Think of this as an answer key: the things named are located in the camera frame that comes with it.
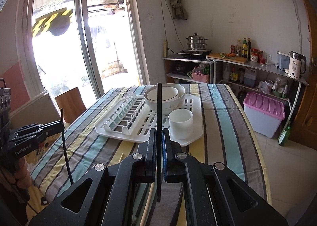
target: white dish rack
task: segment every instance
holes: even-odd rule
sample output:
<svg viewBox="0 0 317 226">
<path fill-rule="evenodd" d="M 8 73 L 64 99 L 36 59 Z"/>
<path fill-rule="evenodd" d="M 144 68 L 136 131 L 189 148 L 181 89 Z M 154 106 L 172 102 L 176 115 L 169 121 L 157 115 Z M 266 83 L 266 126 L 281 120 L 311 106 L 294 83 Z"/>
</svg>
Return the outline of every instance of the white dish rack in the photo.
<svg viewBox="0 0 317 226">
<path fill-rule="evenodd" d="M 171 133 L 170 138 L 181 146 L 186 146 L 203 135 L 200 98 L 186 94 L 181 108 L 193 113 L 193 132 L 186 139 L 177 139 Z M 156 112 L 145 103 L 143 95 L 132 94 L 118 100 L 95 123 L 95 128 L 102 136 L 142 143 L 149 140 L 150 129 L 156 128 L 156 117 Z M 168 115 L 162 115 L 162 128 L 169 127 Z"/>
</svg>

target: white bowl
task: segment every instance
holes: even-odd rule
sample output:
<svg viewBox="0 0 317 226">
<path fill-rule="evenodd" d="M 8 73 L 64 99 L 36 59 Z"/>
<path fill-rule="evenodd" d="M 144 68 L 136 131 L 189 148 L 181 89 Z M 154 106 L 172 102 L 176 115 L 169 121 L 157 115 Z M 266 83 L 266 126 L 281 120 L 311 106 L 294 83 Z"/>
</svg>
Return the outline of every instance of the white bowl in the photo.
<svg viewBox="0 0 317 226">
<path fill-rule="evenodd" d="M 166 84 L 162 84 L 162 88 L 163 87 L 174 87 L 178 90 L 178 97 L 176 99 L 173 100 L 166 100 L 162 102 L 162 114 L 163 115 L 168 115 L 170 112 L 179 109 L 185 99 L 185 88 L 182 87 L 179 84 L 173 84 L 173 83 L 166 83 Z M 144 93 L 144 99 L 145 99 L 145 103 L 155 112 L 157 112 L 157 102 L 156 101 L 152 101 L 148 98 L 148 94 L 150 91 L 157 89 L 157 86 L 153 86 L 151 88 L 149 88 L 145 93 Z"/>
<path fill-rule="evenodd" d="M 157 87 L 147 93 L 147 98 L 151 101 L 157 101 L 158 89 Z M 162 102 L 172 101 L 178 98 L 178 90 L 175 87 L 164 86 L 162 87 Z"/>
</svg>

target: white floor tile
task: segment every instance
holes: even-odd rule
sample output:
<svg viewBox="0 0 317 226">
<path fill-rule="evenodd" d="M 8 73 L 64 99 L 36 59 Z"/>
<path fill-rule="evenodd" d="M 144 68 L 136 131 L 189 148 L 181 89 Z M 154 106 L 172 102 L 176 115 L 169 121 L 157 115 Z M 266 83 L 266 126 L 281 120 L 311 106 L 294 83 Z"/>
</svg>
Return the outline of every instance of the white floor tile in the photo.
<svg viewBox="0 0 317 226">
<path fill-rule="evenodd" d="M 264 143 L 262 141 L 258 141 L 258 143 L 259 143 L 262 155 L 264 155 L 266 143 Z"/>
<path fill-rule="evenodd" d="M 266 143 L 266 139 L 267 139 L 266 136 L 264 136 L 264 135 L 262 135 L 262 134 L 260 134 L 260 133 L 258 133 L 258 132 L 254 132 L 254 133 L 255 133 L 256 138 L 257 138 L 257 140 L 258 140 L 259 142 L 264 142 L 264 143 Z"/>
<path fill-rule="evenodd" d="M 301 158 L 298 189 L 295 204 L 302 203 L 306 198 L 317 191 L 317 166 L 316 163 Z"/>
<path fill-rule="evenodd" d="M 276 211 L 278 211 L 282 216 L 285 217 L 289 210 L 292 209 L 295 205 L 272 199 L 272 206 Z"/>
<path fill-rule="evenodd" d="M 280 146 L 278 144 L 278 140 L 267 138 L 266 143 L 269 144 L 269 145 L 272 145 L 274 147 L 277 147 L 279 149 L 282 149 L 282 150 L 284 150 L 284 151 L 286 151 L 288 153 L 291 153 L 291 154 L 294 154 L 294 155 L 297 155 L 297 156 L 301 155 L 301 144 L 298 144 L 298 143 L 296 143 L 294 141 L 287 140 L 285 142 L 284 146 Z"/>
<path fill-rule="evenodd" d="M 266 145 L 264 161 L 272 198 L 285 203 L 294 203 L 299 183 L 301 158 L 280 148 Z"/>
<path fill-rule="evenodd" d="M 308 161 L 317 163 L 317 150 L 301 145 L 301 157 Z"/>
</svg>

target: pink basket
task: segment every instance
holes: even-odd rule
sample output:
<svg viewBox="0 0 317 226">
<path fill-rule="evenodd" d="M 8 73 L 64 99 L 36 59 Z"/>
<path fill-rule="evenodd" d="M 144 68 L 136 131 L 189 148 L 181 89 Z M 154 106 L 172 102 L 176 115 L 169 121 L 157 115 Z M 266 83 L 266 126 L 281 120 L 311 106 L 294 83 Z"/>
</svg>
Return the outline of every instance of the pink basket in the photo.
<svg viewBox="0 0 317 226">
<path fill-rule="evenodd" d="M 197 73 L 192 73 L 193 80 L 202 82 L 202 83 L 209 83 L 209 74 L 200 74 L 199 72 Z"/>
</svg>

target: metal screw cap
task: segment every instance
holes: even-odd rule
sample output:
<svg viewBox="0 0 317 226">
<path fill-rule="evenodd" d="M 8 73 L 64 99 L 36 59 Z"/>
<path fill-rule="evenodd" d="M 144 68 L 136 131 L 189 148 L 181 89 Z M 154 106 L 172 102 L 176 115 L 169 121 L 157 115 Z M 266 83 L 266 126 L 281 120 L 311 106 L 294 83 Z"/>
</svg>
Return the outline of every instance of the metal screw cap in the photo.
<svg viewBox="0 0 317 226">
<path fill-rule="evenodd" d="M 95 170 L 96 171 L 102 171 L 105 169 L 105 165 L 104 164 L 96 164 L 95 165 Z"/>
<path fill-rule="evenodd" d="M 224 169 L 224 164 L 223 163 L 216 163 L 215 164 L 215 168 L 217 170 L 223 170 Z"/>
<path fill-rule="evenodd" d="M 185 159 L 187 157 L 187 154 L 185 154 L 185 153 L 177 153 L 176 156 L 177 156 L 178 159 Z"/>
<path fill-rule="evenodd" d="M 133 157 L 133 159 L 135 159 L 135 160 L 140 160 L 140 159 L 142 159 L 143 154 L 135 153 L 132 157 Z"/>
</svg>

